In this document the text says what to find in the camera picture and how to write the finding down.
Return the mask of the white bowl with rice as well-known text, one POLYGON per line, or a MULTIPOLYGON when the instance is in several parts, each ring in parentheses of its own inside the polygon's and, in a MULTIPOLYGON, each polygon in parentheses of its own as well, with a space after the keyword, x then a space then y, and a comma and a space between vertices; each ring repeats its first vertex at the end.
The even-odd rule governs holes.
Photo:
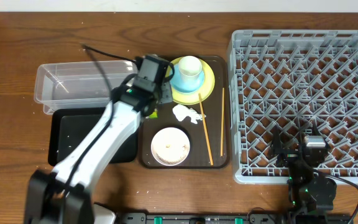
POLYGON ((154 159, 163 166, 177 166, 190 153, 190 139, 181 129, 168 127, 158 131, 150 143, 154 159))

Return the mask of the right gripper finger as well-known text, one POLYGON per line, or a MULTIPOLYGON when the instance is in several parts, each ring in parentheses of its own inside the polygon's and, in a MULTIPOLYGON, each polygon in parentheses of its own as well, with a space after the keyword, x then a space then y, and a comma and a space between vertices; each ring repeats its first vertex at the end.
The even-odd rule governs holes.
POLYGON ((272 129, 273 139, 269 149, 269 156, 274 157, 282 153, 280 131, 277 126, 272 129))
POLYGON ((322 134, 319 132, 317 125, 313 125, 312 127, 312 136, 311 136, 311 145, 312 146, 327 146, 328 143, 322 134))

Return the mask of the white tissue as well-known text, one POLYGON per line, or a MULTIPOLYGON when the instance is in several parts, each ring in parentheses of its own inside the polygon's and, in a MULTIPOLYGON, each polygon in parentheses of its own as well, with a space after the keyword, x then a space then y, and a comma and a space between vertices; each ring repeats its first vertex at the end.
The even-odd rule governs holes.
POLYGON ((188 108, 185 105, 181 104, 177 104, 176 106, 174 106, 172 111, 179 122, 182 122, 185 118, 190 118, 190 121, 193 124, 198 124, 198 121, 202 121, 203 118, 206 117, 205 114, 202 115, 193 108, 188 108))

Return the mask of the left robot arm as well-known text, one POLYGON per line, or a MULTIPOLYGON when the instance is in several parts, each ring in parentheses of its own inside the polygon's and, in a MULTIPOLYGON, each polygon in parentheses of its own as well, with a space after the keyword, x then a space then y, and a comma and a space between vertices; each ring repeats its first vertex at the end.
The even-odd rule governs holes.
POLYGON ((116 214, 93 203, 98 180, 143 114, 123 101, 109 103, 95 127, 51 172, 29 180, 24 223, 114 223, 116 214))

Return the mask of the green snack wrapper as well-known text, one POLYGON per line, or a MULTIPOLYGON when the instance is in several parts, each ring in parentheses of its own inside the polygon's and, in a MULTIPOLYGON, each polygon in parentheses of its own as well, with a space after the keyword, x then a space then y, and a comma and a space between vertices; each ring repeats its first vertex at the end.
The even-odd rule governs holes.
POLYGON ((155 109, 154 112, 148 116, 149 119, 155 119, 158 118, 158 110, 155 109))

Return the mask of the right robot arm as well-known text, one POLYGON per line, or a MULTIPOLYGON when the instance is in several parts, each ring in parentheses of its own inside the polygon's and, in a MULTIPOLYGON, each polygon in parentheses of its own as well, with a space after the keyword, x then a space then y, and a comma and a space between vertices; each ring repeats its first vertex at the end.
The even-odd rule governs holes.
POLYGON ((273 128, 269 153, 276 165, 288 169, 288 199, 293 207, 281 218, 282 223, 327 223, 327 211, 333 209, 337 185, 335 181, 313 170, 328 155, 329 144, 312 128, 311 135, 302 135, 296 149, 283 146, 278 127, 273 128))

